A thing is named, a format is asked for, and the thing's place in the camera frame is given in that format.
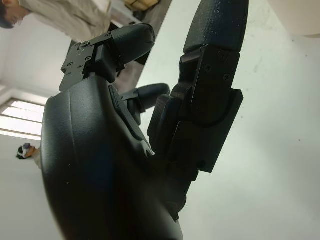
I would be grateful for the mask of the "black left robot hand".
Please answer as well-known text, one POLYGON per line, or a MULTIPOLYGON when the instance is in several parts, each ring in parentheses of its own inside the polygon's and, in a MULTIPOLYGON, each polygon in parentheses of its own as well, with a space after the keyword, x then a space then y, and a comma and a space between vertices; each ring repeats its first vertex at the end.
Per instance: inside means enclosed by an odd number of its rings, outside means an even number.
POLYGON ((249 2, 200 2, 177 85, 120 94, 125 64, 151 50, 151 25, 75 44, 43 114, 46 196, 67 240, 181 240, 179 212, 199 172, 211 173, 243 101, 232 84, 249 2))

